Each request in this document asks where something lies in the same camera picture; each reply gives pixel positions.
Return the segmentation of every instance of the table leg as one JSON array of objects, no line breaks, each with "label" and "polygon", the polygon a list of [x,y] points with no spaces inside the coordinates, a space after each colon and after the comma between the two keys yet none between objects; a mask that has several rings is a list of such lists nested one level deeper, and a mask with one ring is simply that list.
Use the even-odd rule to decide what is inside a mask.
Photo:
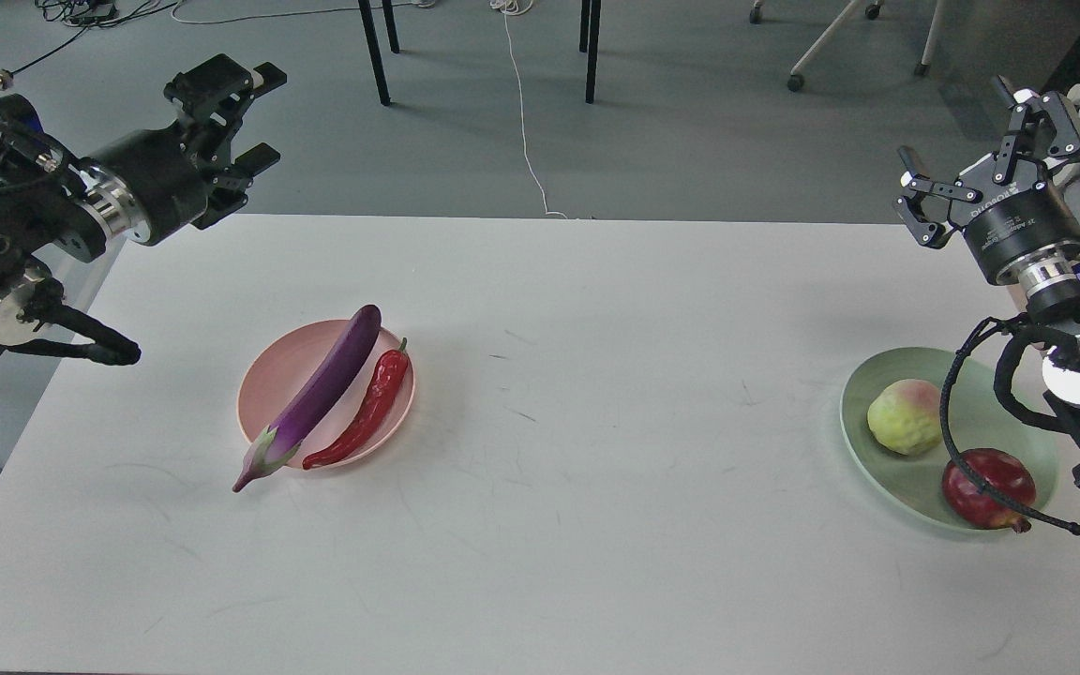
[{"label": "table leg", "polygon": [[386,69],[381,67],[381,51],[378,48],[378,33],[373,28],[373,9],[369,0],[356,0],[361,9],[361,24],[365,26],[365,42],[369,44],[369,60],[373,62],[373,79],[378,84],[378,99],[382,106],[390,105],[390,90],[387,89]]},{"label": "table leg", "polygon": [[381,13],[386,14],[387,36],[390,38],[390,51],[399,53],[399,30],[394,27],[394,3],[391,0],[381,0]]},{"label": "table leg", "polygon": [[591,35],[589,35],[586,59],[586,103],[594,103],[594,81],[599,69],[599,16],[603,13],[603,0],[589,0],[589,3],[591,3],[591,21],[589,21]]}]

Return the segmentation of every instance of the scuff mark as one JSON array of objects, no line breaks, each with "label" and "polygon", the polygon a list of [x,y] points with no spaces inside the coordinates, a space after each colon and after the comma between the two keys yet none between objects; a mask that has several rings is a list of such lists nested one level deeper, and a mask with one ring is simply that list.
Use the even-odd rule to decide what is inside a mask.
[{"label": "scuff mark", "polygon": [[524,342],[524,345],[531,345],[532,347],[536,347],[536,345],[537,345],[536,342],[532,342],[531,340],[528,340],[526,337],[523,337],[523,335],[519,335],[518,333],[511,333],[510,330],[508,330],[505,328],[502,329],[502,333],[507,333],[512,338],[515,338],[515,340],[518,340],[519,342]]},{"label": "scuff mark", "polygon": [[426,532],[426,529],[423,529],[422,522],[419,521],[419,514],[416,513],[415,509],[410,508],[410,503],[407,503],[407,492],[404,491],[402,488],[402,480],[397,480],[397,486],[399,486],[399,501],[402,501],[402,505],[407,510],[407,513],[410,514],[411,521],[416,522],[416,527],[419,527],[420,532]]},{"label": "scuff mark", "polygon": [[1012,627],[1011,631],[1007,631],[1007,637],[1003,637],[1002,644],[998,646],[998,649],[995,649],[990,653],[986,653],[983,654],[982,657],[978,657],[977,661],[990,661],[991,658],[998,657],[999,653],[1002,653],[1003,649],[1007,649],[1007,645],[1011,644],[1011,640],[1014,639],[1014,637],[1015,637],[1015,627]]},{"label": "scuff mark", "polygon": [[514,411],[515,415],[518,415],[523,419],[530,419],[531,422],[540,423],[539,419],[536,419],[535,417],[531,417],[531,415],[526,414],[526,411],[519,411],[517,409],[514,409],[513,407],[508,407],[508,406],[502,406],[502,407],[504,407],[505,409],[509,409],[511,411]]},{"label": "scuff mark", "polygon": [[140,464],[140,462],[136,461],[121,461],[119,464],[107,464],[103,469],[149,469],[164,473],[168,478],[176,480],[177,483],[181,483],[185,487],[193,487],[191,484],[186,483],[185,480],[181,480],[179,475],[161,465]]},{"label": "scuff mark", "polygon": [[151,623],[149,627],[145,629],[146,636],[147,634],[151,633],[153,629],[158,627],[158,623],[162,623],[162,621],[164,621],[164,615],[161,616],[161,619],[153,621],[153,623]]},{"label": "scuff mark", "polygon": [[149,502],[150,508],[152,508],[154,512],[160,513],[161,516],[164,517],[164,521],[166,521],[167,524],[173,524],[173,517],[168,515],[168,512],[165,509],[161,508],[161,504],[156,502],[156,500],[152,497],[145,495],[145,501]]},{"label": "scuff mark", "polygon": [[447,529],[446,532],[451,535],[453,538],[456,539],[456,541],[461,542],[464,545],[464,548],[469,549],[469,551],[475,552],[475,554],[481,555],[482,557],[489,557],[487,552],[482,551],[480,548],[473,545],[473,542],[469,541],[469,539],[463,538],[461,535],[454,532],[453,529]]},{"label": "scuff mark", "polygon": [[238,603],[227,604],[227,606],[222,606],[219,609],[216,609],[215,611],[210,612],[210,615],[206,615],[206,618],[210,619],[210,618],[213,618],[213,616],[222,615],[224,611],[231,611],[232,609],[240,609],[242,607],[254,607],[254,606],[258,606],[258,604],[269,604],[269,603],[273,603],[273,602],[281,602],[281,599],[282,598],[260,598],[260,599],[256,599],[256,600],[241,600],[241,602],[238,602]]},{"label": "scuff mark", "polygon": [[744,388],[744,397],[747,399],[746,402],[741,402],[742,406],[755,406],[757,402],[753,401],[753,392],[750,392],[750,383],[741,379],[741,388]]},{"label": "scuff mark", "polygon": [[185,552],[186,555],[189,555],[193,559],[199,561],[199,563],[203,562],[203,556],[198,555],[198,551],[194,551],[194,549],[187,546],[185,543],[175,542],[173,541],[173,539],[168,537],[163,537],[162,539],[164,539],[164,542],[168,543],[168,545],[177,549],[177,551]]}]

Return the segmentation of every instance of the cable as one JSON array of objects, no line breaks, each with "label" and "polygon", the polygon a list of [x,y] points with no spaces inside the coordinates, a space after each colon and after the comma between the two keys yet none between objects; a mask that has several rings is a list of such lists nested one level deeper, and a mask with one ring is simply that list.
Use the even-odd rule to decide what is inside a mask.
[{"label": "cable", "polygon": [[948,450],[948,457],[951,458],[953,464],[957,467],[964,474],[966,478],[971,480],[974,486],[977,486],[977,490],[985,492],[990,496],[999,504],[1004,505],[1014,510],[1014,512],[1023,514],[1024,516],[1031,517],[1032,521],[1039,521],[1041,523],[1048,523],[1049,525],[1054,525],[1056,527],[1062,527],[1066,529],[1070,535],[1080,536],[1080,525],[1077,523],[1069,523],[1062,521],[1059,517],[1053,517],[1047,513],[1042,513],[1040,510],[1031,508],[1024,503],[1020,503],[1012,499],[1011,496],[1003,494],[998,490],[984,475],[977,473],[964,458],[961,457],[961,453],[956,448],[956,441],[953,440],[953,431],[948,427],[948,399],[953,394],[953,386],[956,384],[956,377],[960,375],[961,365],[964,364],[964,360],[968,359],[973,350],[976,350],[978,345],[982,345],[987,340],[987,338],[993,337],[996,333],[1007,332],[1011,333],[1012,329],[1020,328],[1020,322],[1002,321],[998,319],[985,319],[977,324],[977,327],[973,329],[968,338],[966,338],[964,343],[961,345],[961,349],[956,351],[956,357],[953,359],[953,365],[948,368],[948,373],[944,376],[944,381],[942,388],[940,388],[940,431],[944,440],[944,448]]},{"label": "cable", "polygon": [[44,21],[49,23],[60,22],[71,27],[116,27],[173,9],[177,2],[161,4],[159,0],[145,0],[122,17],[95,16],[91,14],[94,8],[85,1],[78,3],[75,0],[32,0],[32,4],[41,11]]},{"label": "cable", "polygon": [[90,30],[90,26],[83,26],[81,30],[73,33],[73,38],[66,39],[65,42],[60,42],[59,44],[57,44],[57,46],[53,48],[53,50],[49,50],[42,56],[35,57],[35,59],[32,60],[28,60],[25,65],[18,66],[18,68],[9,69],[8,73],[10,73],[11,77],[22,73],[27,68],[30,68],[31,66],[41,63],[43,59],[46,59],[46,57],[52,56],[53,54],[59,52],[60,50],[65,50],[66,46],[69,46],[69,44],[73,43],[75,39],[81,38],[86,30]]},{"label": "cable", "polygon": [[[231,17],[231,18],[213,18],[213,21],[192,21],[192,18],[184,18],[177,16],[177,10],[180,10],[189,3],[189,0],[177,0],[174,4],[172,12],[168,12],[168,16],[173,21],[180,23],[180,25],[230,25],[237,22],[247,22],[253,21],[253,18],[276,18],[276,17],[306,17],[311,16],[311,14],[330,14],[333,12],[354,12],[360,8],[330,8],[327,10],[301,10],[297,12],[274,12],[270,14],[248,14],[248,16],[243,17]],[[428,10],[429,8],[434,8],[436,5],[436,0],[419,0],[417,3],[391,3],[391,8],[419,8],[420,10]],[[380,10],[381,5],[378,4],[375,10]]]},{"label": "cable", "polygon": [[523,161],[527,162],[528,173],[531,174],[531,180],[536,180],[537,188],[540,188],[540,201],[543,202],[543,214],[546,217],[563,217],[565,219],[569,219],[569,217],[567,217],[566,214],[561,213],[561,211],[554,211],[549,208],[549,193],[544,191],[543,184],[540,183],[540,178],[539,176],[537,176],[536,170],[531,167],[531,159],[528,158],[528,126],[527,126],[527,121],[524,120],[524,114],[523,114],[523,77],[519,76],[518,60],[515,60],[515,43],[511,41],[510,17],[517,17],[519,16],[519,14],[523,14],[524,12],[527,12],[530,9],[531,4],[529,3],[526,9],[517,13],[511,13],[507,10],[499,10],[499,12],[501,12],[502,14],[502,27],[505,27],[507,29],[507,50],[508,53],[511,55],[511,66],[513,66],[513,68],[515,69],[515,84],[518,84],[519,89],[519,134],[522,134],[523,136]]},{"label": "cable", "polygon": [[528,0],[526,8],[519,8],[519,0],[489,0],[489,9],[497,10],[508,17],[518,17],[528,13],[536,0]]},{"label": "cable", "polygon": [[81,38],[82,35],[85,33],[86,30],[90,30],[90,26],[82,27],[81,30],[79,30],[79,31],[77,31],[77,32],[73,33],[73,38],[66,39],[65,42],[60,42],[58,46],[53,48],[53,50],[46,52],[46,54],[44,54],[43,56],[39,56],[39,57],[36,57],[36,59],[28,60],[25,65],[18,66],[18,68],[13,69],[13,71],[8,71],[8,72],[11,73],[11,77],[14,77],[14,76],[17,76],[18,73],[22,73],[27,68],[30,68],[31,66],[35,66],[36,64],[41,63],[43,59],[46,59],[46,57],[52,56],[53,54],[59,52],[60,50],[65,50],[66,46],[69,46],[69,44],[73,43],[75,39]]}]

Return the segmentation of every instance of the pomegranate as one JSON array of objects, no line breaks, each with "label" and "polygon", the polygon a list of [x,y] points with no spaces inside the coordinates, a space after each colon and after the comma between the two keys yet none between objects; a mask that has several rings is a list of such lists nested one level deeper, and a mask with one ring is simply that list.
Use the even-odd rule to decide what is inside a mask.
[{"label": "pomegranate", "polygon": [[[1036,480],[1032,480],[1032,474],[1028,473],[1027,467],[1018,458],[995,448],[964,450],[961,458],[1003,495],[1024,505],[1036,502]],[[942,491],[944,500],[957,515],[981,529],[1011,527],[1015,532],[1027,532],[1032,527],[1023,514],[1004,508],[989,495],[978,491],[977,486],[951,460],[944,467]]]}]

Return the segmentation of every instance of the eggplant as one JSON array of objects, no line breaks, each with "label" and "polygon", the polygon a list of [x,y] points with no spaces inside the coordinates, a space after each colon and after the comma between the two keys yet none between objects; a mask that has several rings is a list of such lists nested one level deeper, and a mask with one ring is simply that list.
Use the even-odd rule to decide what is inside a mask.
[{"label": "eggplant", "polygon": [[308,433],[327,415],[339,396],[356,379],[361,367],[373,353],[381,330],[381,311],[374,305],[356,310],[345,325],[336,343],[323,362],[288,403],[278,418],[265,428],[245,453],[244,469],[237,478],[232,492],[243,490],[248,483],[265,478],[286,465]]}]

